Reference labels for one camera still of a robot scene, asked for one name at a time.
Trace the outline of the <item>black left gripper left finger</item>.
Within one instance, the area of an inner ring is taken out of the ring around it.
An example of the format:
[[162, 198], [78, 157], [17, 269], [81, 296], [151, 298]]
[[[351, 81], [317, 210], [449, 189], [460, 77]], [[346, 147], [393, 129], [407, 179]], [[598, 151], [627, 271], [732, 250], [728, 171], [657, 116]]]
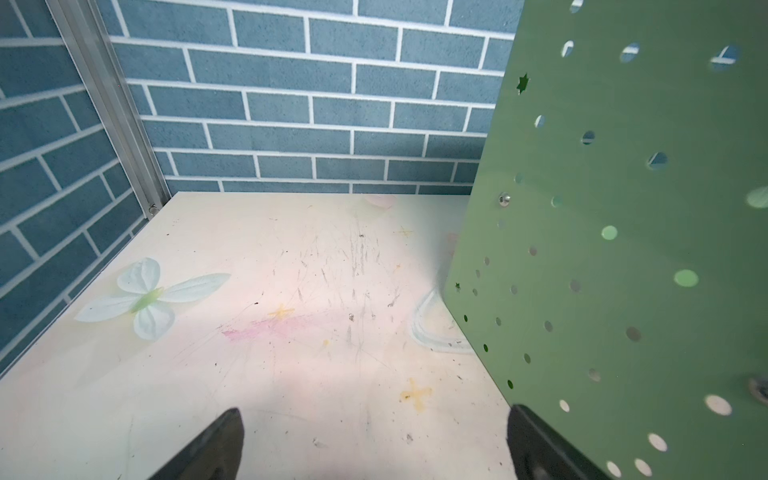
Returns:
[[241, 464], [244, 435], [240, 410], [230, 408], [155, 472], [150, 479], [235, 479]]

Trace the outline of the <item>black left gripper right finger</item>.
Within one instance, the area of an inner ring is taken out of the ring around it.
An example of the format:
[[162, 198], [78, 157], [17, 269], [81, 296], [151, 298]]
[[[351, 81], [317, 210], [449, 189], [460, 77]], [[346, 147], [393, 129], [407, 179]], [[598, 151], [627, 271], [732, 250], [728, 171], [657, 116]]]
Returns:
[[608, 480], [609, 477], [531, 409], [511, 406], [507, 445], [519, 480]]

